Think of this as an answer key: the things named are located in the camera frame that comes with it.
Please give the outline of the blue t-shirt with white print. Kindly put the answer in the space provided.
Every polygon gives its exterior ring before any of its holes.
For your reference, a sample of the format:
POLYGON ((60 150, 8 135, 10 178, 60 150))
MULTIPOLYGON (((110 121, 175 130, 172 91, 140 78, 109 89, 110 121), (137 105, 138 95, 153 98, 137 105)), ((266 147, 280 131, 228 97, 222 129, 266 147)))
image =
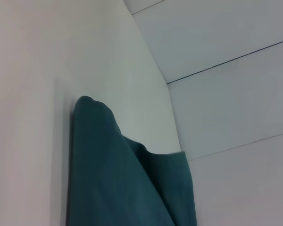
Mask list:
POLYGON ((149 152, 88 96, 75 104, 72 135, 67 226, 197 226, 184 152, 149 152))

